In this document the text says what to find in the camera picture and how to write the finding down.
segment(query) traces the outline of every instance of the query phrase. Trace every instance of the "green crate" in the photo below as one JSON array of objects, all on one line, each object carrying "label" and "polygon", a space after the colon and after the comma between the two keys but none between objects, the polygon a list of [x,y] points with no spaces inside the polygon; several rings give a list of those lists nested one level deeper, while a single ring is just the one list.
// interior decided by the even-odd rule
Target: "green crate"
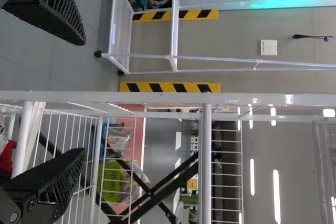
[{"label": "green crate", "polygon": [[[110,161],[105,162],[105,169],[117,169],[117,170],[105,170],[104,171],[104,179],[113,179],[113,180],[121,180],[121,166],[118,164],[117,161]],[[98,169],[98,184],[97,184],[97,190],[100,193],[101,188],[101,177],[102,177],[102,170],[103,170],[103,164],[99,164]],[[104,181],[103,182],[103,190],[104,191],[119,191],[120,188],[120,182],[117,181]],[[109,202],[118,202],[118,193],[107,193],[103,192],[102,194],[104,200]]]}]

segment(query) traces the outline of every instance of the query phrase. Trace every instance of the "hazard tape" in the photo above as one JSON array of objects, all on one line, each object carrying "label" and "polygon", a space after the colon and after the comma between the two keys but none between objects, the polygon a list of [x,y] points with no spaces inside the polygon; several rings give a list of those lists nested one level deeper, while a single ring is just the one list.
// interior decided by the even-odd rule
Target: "hazard tape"
[{"label": "hazard tape", "polygon": [[[218,19],[218,10],[181,10],[179,11],[180,20],[210,20]],[[134,22],[150,22],[150,21],[171,21],[172,11],[151,12],[134,14]]]},{"label": "hazard tape", "polygon": [[128,82],[119,85],[120,92],[178,92],[178,93],[220,93],[220,83],[209,82]]}]

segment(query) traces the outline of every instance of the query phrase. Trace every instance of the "fluorescent light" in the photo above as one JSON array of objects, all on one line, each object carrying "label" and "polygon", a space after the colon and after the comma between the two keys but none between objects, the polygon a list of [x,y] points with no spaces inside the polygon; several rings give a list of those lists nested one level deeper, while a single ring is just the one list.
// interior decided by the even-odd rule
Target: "fluorescent light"
[{"label": "fluorescent light", "polygon": [[277,224],[281,224],[279,172],[273,170],[274,215]]},{"label": "fluorescent light", "polygon": [[334,224],[336,224],[336,208],[332,207],[332,219],[334,221]]},{"label": "fluorescent light", "polygon": [[251,194],[254,196],[254,159],[250,160],[250,181],[251,181]]},{"label": "fluorescent light", "polygon": [[333,109],[324,109],[323,116],[325,118],[334,118],[335,117],[335,110]]},{"label": "fluorescent light", "polygon": [[271,116],[276,116],[277,112],[275,108],[271,108]]}]

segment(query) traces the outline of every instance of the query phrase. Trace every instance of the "wall switch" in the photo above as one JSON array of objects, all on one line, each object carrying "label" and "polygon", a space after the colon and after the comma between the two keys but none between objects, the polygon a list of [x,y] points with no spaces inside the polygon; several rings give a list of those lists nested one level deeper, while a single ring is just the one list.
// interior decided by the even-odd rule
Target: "wall switch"
[{"label": "wall switch", "polygon": [[276,40],[262,39],[260,41],[261,55],[278,55]]}]

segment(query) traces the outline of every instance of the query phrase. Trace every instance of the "screw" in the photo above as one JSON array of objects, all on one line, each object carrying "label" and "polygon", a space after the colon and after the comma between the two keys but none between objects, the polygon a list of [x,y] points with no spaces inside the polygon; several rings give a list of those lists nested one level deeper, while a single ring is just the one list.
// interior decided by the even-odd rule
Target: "screw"
[{"label": "screw", "polygon": [[28,211],[32,211],[35,208],[35,206],[36,206],[36,200],[32,199],[27,205]]},{"label": "screw", "polygon": [[12,214],[12,216],[10,217],[11,219],[11,222],[14,222],[14,221],[16,221],[16,219],[17,219],[17,213],[15,212],[15,213],[13,213]]},{"label": "screw", "polygon": [[54,214],[52,216],[53,216],[54,219],[58,219],[59,216],[60,216],[60,214],[61,213],[60,213],[59,209],[56,209],[55,212],[54,212]]}]

